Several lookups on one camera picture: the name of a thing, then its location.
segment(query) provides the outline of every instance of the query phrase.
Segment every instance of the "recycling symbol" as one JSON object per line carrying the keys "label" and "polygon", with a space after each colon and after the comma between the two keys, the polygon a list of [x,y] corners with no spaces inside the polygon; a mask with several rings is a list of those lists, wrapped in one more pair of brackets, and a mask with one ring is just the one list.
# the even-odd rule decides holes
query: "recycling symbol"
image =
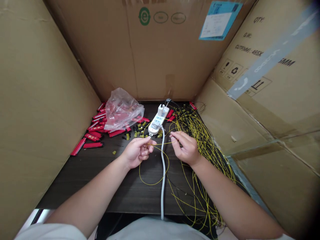
{"label": "recycling symbol", "polygon": [[234,69],[232,69],[231,73],[232,73],[232,74],[236,74],[236,73],[237,73],[237,70],[238,70],[238,68],[235,67]]}

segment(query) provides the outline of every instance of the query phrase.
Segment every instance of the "hand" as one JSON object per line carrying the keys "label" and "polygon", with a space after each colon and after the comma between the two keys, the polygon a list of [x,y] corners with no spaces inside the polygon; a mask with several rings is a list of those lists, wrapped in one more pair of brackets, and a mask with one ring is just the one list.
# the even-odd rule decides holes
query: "hand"
{"label": "hand", "polygon": [[120,158],[125,161],[129,169],[136,168],[143,160],[148,159],[149,153],[153,152],[154,147],[150,144],[157,144],[157,142],[151,140],[150,136],[147,138],[135,138],[128,144]]}
{"label": "hand", "polygon": [[198,151],[197,141],[194,138],[181,131],[171,132],[170,138],[177,158],[191,167],[200,161],[201,155]]}

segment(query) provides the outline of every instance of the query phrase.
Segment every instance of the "person's left hand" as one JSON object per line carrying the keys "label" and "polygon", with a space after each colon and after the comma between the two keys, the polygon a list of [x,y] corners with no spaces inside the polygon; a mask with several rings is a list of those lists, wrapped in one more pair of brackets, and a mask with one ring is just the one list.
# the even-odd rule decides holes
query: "person's left hand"
{"label": "person's left hand", "polygon": [[135,138],[127,145],[120,157],[129,169],[136,168],[143,160],[148,159],[149,153],[153,152],[154,147],[150,144],[157,144],[156,141],[151,140],[150,136]]}

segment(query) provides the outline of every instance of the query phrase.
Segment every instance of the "white shirt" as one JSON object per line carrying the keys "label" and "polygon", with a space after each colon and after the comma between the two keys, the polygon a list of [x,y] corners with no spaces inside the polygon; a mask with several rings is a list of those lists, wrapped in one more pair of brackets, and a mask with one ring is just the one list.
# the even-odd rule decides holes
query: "white shirt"
{"label": "white shirt", "polygon": [[[60,223],[34,224],[21,232],[16,240],[86,240],[75,226]],[[157,217],[140,218],[121,231],[108,237],[108,240],[209,240],[201,232],[186,224],[161,221]],[[293,240],[283,235],[278,240]]]}

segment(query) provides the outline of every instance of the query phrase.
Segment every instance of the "cardboard wall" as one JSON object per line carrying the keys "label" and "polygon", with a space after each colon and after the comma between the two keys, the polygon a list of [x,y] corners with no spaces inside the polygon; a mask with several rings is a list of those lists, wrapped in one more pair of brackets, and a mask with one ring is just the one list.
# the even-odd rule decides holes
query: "cardboard wall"
{"label": "cardboard wall", "polygon": [[100,101],[40,0],[0,1],[0,238],[13,239]]}
{"label": "cardboard wall", "polygon": [[319,202],[320,30],[239,98],[227,92],[309,4],[259,0],[196,98],[197,107],[206,104],[200,115],[222,152],[295,238],[307,230]]}
{"label": "cardboard wall", "polygon": [[278,143],[232,158],[282,227],[301,239],[318,207],[319,176]]}
{"label": "cardboard wall", "polygon": [[[214,81],[227,92],[309,4],[259,0],[216,66]],[[319,39],[318,28],[237,99],[276,138],[320,130]]]}
{"label": "cardboard wall", "polygon": [[[223,41],[199,40],[208,0],[47,0],[101,100],[121,87],[138,100],[191,100],[218,63],[254,0],[243,6]],[[147,8],[150,22],[139,12]],[[157,13],[167,21],[158,23]],[[175,13],[184,21],[175,23]]]}

